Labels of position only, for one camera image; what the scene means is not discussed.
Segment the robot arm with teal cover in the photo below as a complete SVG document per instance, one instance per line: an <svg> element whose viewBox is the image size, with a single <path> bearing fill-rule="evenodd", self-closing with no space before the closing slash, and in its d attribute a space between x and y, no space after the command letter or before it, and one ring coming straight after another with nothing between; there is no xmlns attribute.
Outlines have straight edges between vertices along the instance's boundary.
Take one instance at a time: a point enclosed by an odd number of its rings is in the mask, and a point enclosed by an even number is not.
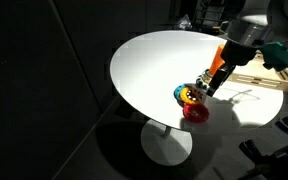
<svg viewBox="0 0 288 180"><path fill-rule="evenodd" d="M224 64L213 75L207 94L212 97L236 66L245 66L257 50L264 55L264 67L285 69L286 50L279 44L288 41L288 0L244 0L242 9L225 30L227 41L220 54Z"/></svg>

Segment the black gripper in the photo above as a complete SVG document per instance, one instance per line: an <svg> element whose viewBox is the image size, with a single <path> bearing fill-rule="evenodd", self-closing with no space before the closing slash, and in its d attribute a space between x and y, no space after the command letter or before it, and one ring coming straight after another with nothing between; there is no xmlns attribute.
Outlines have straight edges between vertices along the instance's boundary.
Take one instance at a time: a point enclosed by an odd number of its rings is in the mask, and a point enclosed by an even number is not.
<svg viewBox="0 0 288 180"><path fill-rule="evenodd" d="M225 43L220 56L226 64L232 66L228 69L228 72L223 69L218 69L216 71L209 83L209 88L206 94L212 97L215 94L216 90L220 87L222 82L225 82L228 77L233 73L236 65L245 66L249 61L254 58L255 54L256 48L242 46L238 43L228 40Z"/></svg>

